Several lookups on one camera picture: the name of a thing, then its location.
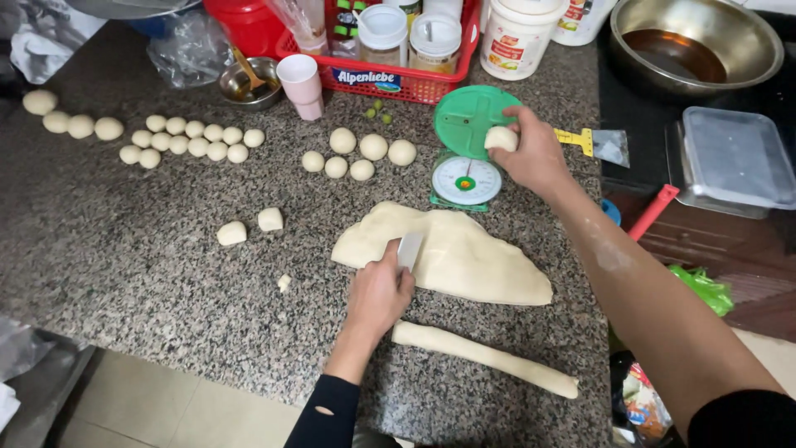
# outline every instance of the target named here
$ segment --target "green kitchen scale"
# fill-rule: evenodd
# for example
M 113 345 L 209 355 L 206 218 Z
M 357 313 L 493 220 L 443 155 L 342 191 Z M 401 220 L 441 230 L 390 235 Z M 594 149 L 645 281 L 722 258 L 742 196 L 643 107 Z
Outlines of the green kitchen scale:
M 493 126 L 516 121 L 503 109 L 521 105 L 514 96 L 489 85 L 457 88 L 434 109 L 434 130 L 445 145 L 431 171 L 431 203 L 468 211 L 488 211 L 502 186 L 500 168 L 484 148 Z

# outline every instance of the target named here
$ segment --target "blue object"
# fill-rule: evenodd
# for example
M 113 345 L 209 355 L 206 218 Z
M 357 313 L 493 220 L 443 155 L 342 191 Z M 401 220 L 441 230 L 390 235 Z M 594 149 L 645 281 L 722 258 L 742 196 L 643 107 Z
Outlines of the blue object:
M 144 36 L 152 37 L 153 39 L 163 39 L 164 37 L 169 37 L 171 34 L 169 22 L 172 18 L 174 18 L 175 15 L 180 16 L 188 11 L 198 10 L 201 7 L 202 4 L 199 2 L 196 5 L 189 6 L 183 10 L 175 11 L 173 13 L 150 18 L 140 18 L 136 20 L 123 20 L 122 22 L 127 23 L 129 26 Z
M 619 213 L 619 209 L 616 208 L 613 202 L 609 201 L 608 199 L 603 199 L 600 203 L 600 206 L 603 208 L 603 212 L 608 215 L 608 218 L 611 221 L 616 222 L 617 226 L 622 225 L 622 214 Z

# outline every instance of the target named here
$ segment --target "granite countertop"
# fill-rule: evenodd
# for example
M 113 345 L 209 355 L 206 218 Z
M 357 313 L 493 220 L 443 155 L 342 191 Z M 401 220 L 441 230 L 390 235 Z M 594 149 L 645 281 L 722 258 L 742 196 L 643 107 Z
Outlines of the granite countertop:
M 302 122 L 286 100 L 264 113 L 238 112 L 213 86 L 168 89 L 145 46 L 109 23 L 49 83 L 60 110 L 125 122 L 123 140 L 55 135 L 22 109 L 0 126 L 0 313 L 300 406 L 345 316 L 351 270 L 329 259 L 337 237 L 380 201 L 432 208 L 434 108 L 386 101 L 395 118 L 386 126 L 361 117 L 372 98 L 336 92 L 315 123 Z M 598 124 L 593 45 L 551 44 L 538 72 L 520 82 L 494 79 L 476 63 L 468 82 L 511 92 L 557 128 Z M 123 164 L 119 148 L 153 113 L 260 128 L 267 137 L 240 165 L 170 152 L 150 171 Z M 418 159 L 409 167 L 376 162 L 366 183 L 305 172 L 301 154 L 329 155 L 338 126 L 408 139 Z M 597 199 L 599 163 L 572 148 L 567 160 Z M 283 212 L 284 230 L 259 231 L 256 215 L 267 206 Z M 563 228 L 540 198 L 511 182 L 490 208 L 470 215 L 548 275 L 552 304 L 483 304 L 419 289 L 405 319 L 577 376 L 580 397 L 385 341 L 363 383 L 361 422 L 415 442 L 607 445 L 607 321 Z M 248 241 L 219 246 L 216 231 L 235 219 L 250 229 Z M 280 294 L 284 273 L 293 282 Z

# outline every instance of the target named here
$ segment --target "black sleeve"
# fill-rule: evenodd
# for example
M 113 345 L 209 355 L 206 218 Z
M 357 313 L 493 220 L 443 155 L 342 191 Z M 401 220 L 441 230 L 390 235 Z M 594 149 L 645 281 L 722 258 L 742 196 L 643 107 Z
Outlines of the black sleeve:
M 796 401 L 772 391 L 737 391 L 711 401 L 691 419 L 689 447 L 714 446 L 796 446 Z
M 285 448 L 350 448 L 358 402 L 359 386 L 336 376 L 321 375 Z M 326 408 L 332 415 L 315 407 Z

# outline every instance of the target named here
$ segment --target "metal bowl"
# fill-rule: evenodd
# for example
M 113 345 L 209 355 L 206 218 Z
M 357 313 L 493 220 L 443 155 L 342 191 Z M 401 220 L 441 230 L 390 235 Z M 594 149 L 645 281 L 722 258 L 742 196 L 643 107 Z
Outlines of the metal bowl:
M 265 56 L 248 57 L 246 60 L 252 65 L 254 74 L 259 79 L 265 81 L 267 78 L 271 78 L 279 87 L 254 100 L 239 99 L 236 94 L 240 92 L 241 86 L 249 83 L 249 79 L 237 62 L 227 67 L 221 76 L 218 77 L 218 87 L 224 99 L 239 109 L 246 112 L 263 111 L 278 103 L 282 98 L 282 84 L 279 83 L 279 78 L 276 76 L 277 62 Z
M 621 69 L 682 96 L 759 84 L 785 55 L 774 29 L 732 0 L 621 0 L 611 12 L 611 50 Z

